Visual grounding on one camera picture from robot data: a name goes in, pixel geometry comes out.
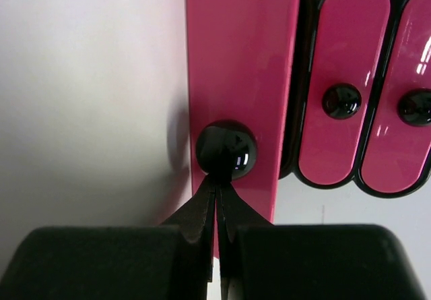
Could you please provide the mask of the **pink top drawer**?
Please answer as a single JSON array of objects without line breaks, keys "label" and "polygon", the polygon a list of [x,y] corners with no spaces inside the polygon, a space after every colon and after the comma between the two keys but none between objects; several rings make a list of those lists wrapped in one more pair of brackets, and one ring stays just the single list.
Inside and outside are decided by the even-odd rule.
[{"label": "pink top drawer", "polygon": [[360,178],[397,198],[430,172],[430,0],[403,0]]}]

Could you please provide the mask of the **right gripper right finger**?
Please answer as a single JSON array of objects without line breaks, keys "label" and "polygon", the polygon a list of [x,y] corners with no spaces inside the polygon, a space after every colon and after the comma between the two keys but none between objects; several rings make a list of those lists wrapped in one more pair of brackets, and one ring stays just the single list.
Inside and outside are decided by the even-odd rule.
[{"label": "right gripper right finger", "polygon": [[424,299],[400,240],[373,224],[274,225],[215,186],[223,299]]}]

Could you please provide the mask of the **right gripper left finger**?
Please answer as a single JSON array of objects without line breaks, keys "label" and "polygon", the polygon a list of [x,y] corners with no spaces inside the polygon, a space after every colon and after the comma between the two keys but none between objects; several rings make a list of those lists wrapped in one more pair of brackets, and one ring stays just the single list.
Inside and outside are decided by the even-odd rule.
[{"label": "right gripper left finger", "polygon": [[16,249],[2,299],[205,299],[216,185],[154,227],[44,227]]}]

